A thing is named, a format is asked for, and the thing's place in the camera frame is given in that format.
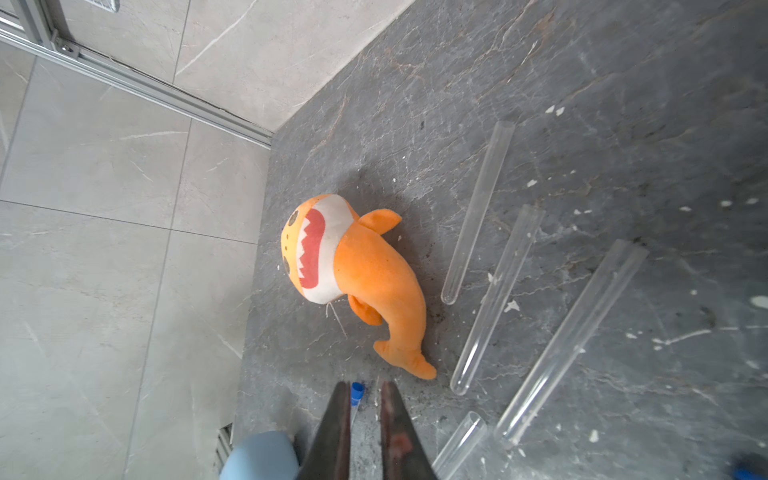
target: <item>light gray tile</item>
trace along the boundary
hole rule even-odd
[[[256,243],[269,159],[266,148],[193,121],[174,229]]]
[[[34,63],[34,55],[0,42],[0,170],[13,138]]]
[[[40,60],[0,199],[170,227],[190,118]]]
[[[171,232],[127,479],[215,478],[232,422],[256,246]]]
[[[0,478],[120,478],[167,236],[0,202]]]
[[[412,0],[191,0],[174,83],[277,130]]]
[[[188,5],[189,0],[123,0],[112,13],[84,0],[61,0],[75,41],[165,81],[174,79]]]

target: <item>orange plush shark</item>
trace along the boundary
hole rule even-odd
[[[280,236],[291,282],[310,302],[349,296],[349,306],[369,325],[389,324],[389,340],[373,345],[387,362],[421,379],[435,367],[422,355],[426,304],[416,275],[382,234],[398,223],[391,210],[362,217],[339,195],[314,197],[297,208]]]

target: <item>gray stone tile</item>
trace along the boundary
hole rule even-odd
[[[0,201],[0,478],[120,478],[167,236]]]
[[[13,138],[16,118],[22,109],[35,56],[0,43],[0,170]]]
[[[83,0],[61,0],[78,43],[154,77],[173,81],[189,0],[121,2],[118,13]]]
[[[0,199],[170,227],[189,125],[188,117],[40,60]]]
[[[250,243],[171,232],[125,478],[216,477],[255,258]]]
[[[193,121],[173,228],[256,243],[269,159],[266,148]]]
[[[411,3],[191,0],[174,83],[275,131]]]

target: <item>metal frame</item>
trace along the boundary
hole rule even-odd
[[[18,20],[0,12],[0,41],[270,149],[272,132],[172,84],[59,37],[44,0],[11,2]]]

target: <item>glass test tube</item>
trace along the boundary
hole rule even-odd
[[[467,343],[462,350],[451,378],[451,390],[456,395],[464,395],[469,390],[469,384],[475,377],[480,360],[491,341],[493,329],[496,328],[498,318],[507,304],[509,293],[515,286],[523,261],[531,249],[531,244],[536,237],[536,230],[541,225],[545,212],[530,205],[523,205],[512,228],[512,233],[504,248],[502,258],[498,262],[493,274],[493,281],[488,286],[475,324],[467,337]]]
[[[480,174],[475,183],[475,189],[472,191],[469,207],[467,207],[467,214],[464,216],[462,229],[458,233],[451,265],[448,267],[445,283],[442,286],[440,298],[446,305],[453,305],[458,297],[458,291],[462,288],[469,257],[472,255],[472,249],[475,248],[482,219],[491,201],[498,173],[502,170],[504,157],[507,156],[507,149],[509,149],[509,141],[514,132],[515,124],[509,121],[496,122],[493,128],[491,142],[485,151],[485,159],[482,161]]]
[[[480,415],[475,412],[468,413],[432,463],[432,470],[437,478],[451,478],[487,431],[488,426]]]
[[[520,442],[531,420],[647,255],[648,250],[625,240],[614,242],[498,421],[494,437],[506,449],[511,449]]]

